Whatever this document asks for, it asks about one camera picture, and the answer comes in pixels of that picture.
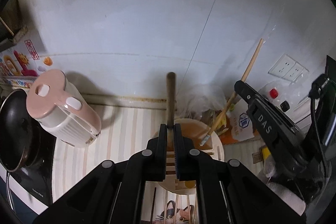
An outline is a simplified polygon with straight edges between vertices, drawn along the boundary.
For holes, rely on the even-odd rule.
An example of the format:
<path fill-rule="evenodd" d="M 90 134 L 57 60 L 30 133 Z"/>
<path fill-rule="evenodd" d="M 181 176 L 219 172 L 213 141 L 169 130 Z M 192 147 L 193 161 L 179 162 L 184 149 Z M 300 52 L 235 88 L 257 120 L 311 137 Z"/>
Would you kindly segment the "colourful wall sticker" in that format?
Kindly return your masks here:
<path fill-rule="evenodd" d="M 1 52 L 1 84 L 30 88 L 34 80 L 54 64 L 29 39 Z"/>

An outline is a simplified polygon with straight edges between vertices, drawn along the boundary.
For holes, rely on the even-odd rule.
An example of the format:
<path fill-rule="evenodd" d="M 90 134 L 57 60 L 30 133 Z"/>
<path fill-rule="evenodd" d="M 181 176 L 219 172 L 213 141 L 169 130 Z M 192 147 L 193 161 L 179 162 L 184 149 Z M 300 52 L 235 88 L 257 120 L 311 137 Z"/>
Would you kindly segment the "wooden chopstick white tip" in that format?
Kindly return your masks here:
<path fill-rule="evenodd" d="M 164 217 L 163 217 L 163 223 L 166 224 L 166 216 L 167 216 L 167 198 L 168 198 L 168 191 L 165 190 L 165 201 L 164 201 Z"/>

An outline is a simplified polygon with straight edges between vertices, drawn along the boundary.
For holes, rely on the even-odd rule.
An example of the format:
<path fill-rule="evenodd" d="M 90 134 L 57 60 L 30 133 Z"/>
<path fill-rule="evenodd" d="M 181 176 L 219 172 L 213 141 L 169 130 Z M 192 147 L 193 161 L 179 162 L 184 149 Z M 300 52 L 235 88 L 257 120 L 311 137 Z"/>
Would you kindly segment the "small brown card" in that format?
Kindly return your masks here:
<path fill-rule="evenodd" d="M 259 162 L 263 162 L 263 155 L 261 152 L 255 152 L 252 154 L 252 161 L 254 164 L 257 164 Z"/>

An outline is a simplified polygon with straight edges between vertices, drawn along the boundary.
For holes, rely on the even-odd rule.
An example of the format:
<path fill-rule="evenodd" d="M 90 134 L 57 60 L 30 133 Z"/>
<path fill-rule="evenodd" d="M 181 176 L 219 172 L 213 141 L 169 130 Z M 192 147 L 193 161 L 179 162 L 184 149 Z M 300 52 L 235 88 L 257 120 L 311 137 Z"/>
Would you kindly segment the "pink white electric kettle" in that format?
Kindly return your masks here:
<path fill-rule="evenodd" d="M 58 69 L 46 71 L 34 81 L 26 108 L 45 131 L 72 147 L 90 145 L 101 131 L 98 114 Z"/>

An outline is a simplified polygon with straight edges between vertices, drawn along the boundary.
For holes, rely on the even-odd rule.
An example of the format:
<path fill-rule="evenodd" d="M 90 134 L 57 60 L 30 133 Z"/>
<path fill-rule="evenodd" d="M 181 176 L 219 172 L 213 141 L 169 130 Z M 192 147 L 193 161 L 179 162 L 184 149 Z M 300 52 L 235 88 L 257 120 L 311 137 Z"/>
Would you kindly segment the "white wall socket panel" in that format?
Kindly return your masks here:
<path fill-rule="evenodd" d="M 287 54 L 283 54 L 273 67 L 268 71 L 272 76 L 278 77 L 290 82 L 296 82 L 297 80 L 305 77 L 309 74 L 309 71 L 295 61 Z"/>

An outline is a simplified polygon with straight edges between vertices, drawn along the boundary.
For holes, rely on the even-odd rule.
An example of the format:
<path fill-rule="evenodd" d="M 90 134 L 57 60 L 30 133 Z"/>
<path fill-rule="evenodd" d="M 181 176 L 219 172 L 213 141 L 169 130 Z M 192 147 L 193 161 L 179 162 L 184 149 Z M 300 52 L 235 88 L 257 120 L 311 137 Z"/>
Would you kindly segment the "black cap sauce bottle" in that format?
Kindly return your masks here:
<path fill-rule="evenodd" d="M 280 104 L 280 109 L 285 113 L 290 109 L 290 104 L 288 103 L 288 101 L 283 101 Z"/>

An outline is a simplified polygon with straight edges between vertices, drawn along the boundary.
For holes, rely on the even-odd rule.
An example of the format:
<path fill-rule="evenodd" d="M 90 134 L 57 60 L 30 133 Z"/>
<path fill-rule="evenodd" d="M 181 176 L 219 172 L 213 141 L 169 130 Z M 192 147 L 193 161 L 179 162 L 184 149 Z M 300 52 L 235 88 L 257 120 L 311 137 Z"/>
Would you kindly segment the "black induction cooktop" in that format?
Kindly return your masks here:
<path fill-rule="evenodd" d="M 56 137 L 42 130 L 35 162 L 13 172 L 11 177 L 46 206 L 52 204 L 52 163 Z"/>

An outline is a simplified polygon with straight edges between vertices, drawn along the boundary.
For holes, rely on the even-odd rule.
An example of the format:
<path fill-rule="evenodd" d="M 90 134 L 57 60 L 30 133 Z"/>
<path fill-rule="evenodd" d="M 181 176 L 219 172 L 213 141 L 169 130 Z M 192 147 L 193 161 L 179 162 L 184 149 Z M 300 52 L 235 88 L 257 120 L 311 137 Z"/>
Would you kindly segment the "light wooden chopstick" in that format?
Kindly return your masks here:
<path fill-rule="evenodd" d="M 166 76 L 167 87 L 167 150 L 174 149 L 173 144 L 173 126 L 175 114 L 175 88 L 176 88 L 176 74 L 169 72 Z"/>

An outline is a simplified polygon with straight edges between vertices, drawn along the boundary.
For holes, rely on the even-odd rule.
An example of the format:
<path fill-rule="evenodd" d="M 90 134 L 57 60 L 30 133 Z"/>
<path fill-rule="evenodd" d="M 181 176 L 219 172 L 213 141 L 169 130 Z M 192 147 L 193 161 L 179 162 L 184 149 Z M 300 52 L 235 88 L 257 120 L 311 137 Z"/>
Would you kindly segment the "striped cat tablecloth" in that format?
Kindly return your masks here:
<path fill-rule="evenodd" d="M 116 106 L 92 105 L 102 120 L 102 130 L 98 138 L 85 148 L 75 148 L 56 139 L 52 165 L 52 202 L 58 200 L 85 175 L 102 161 L 127 160 L 146 148 L 147 141 L 165 123 L 166 111 L 138 109 Z M 220 159 L 238 159 L 256 176 L 263 170 L 263 163 L 253 163 L 253 154 L 260 152 L 261 140 L 225 145 L 220 151 Z M 142 206 L 142 220 L 151 220 L 151 208 L 155 193 L 152 221 L 159 219 L 165 206 L 173 208 L 176 194 L 167 192 L 156 182 L 147 182 Z"/>

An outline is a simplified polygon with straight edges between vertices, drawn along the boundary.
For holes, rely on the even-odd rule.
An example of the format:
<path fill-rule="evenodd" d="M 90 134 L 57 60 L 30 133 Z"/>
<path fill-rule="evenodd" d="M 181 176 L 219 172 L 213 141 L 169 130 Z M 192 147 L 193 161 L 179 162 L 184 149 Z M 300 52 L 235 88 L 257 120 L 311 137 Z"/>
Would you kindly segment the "clear plastic bag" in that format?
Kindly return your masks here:
<path fill-rule="evenodd" d="M 207 111 L 222 110 L 227 100 L 221 87 L 216 85 L 194 85 L 178 92 L 176 115 L 179 118 L 201 120 Z"/>

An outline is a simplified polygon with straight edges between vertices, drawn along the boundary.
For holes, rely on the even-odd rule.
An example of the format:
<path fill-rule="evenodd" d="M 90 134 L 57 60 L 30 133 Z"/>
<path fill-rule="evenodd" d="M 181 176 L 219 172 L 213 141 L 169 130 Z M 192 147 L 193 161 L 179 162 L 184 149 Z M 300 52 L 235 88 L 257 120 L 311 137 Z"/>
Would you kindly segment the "red cap sauce bottle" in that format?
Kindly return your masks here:
<path fill-rule="evenodd" d="M 272 81 L 262 87 L 258 93 L 266 98 L 274 106 L 280 108 L 281 104 L 281 86 L 280 81 Z"/>

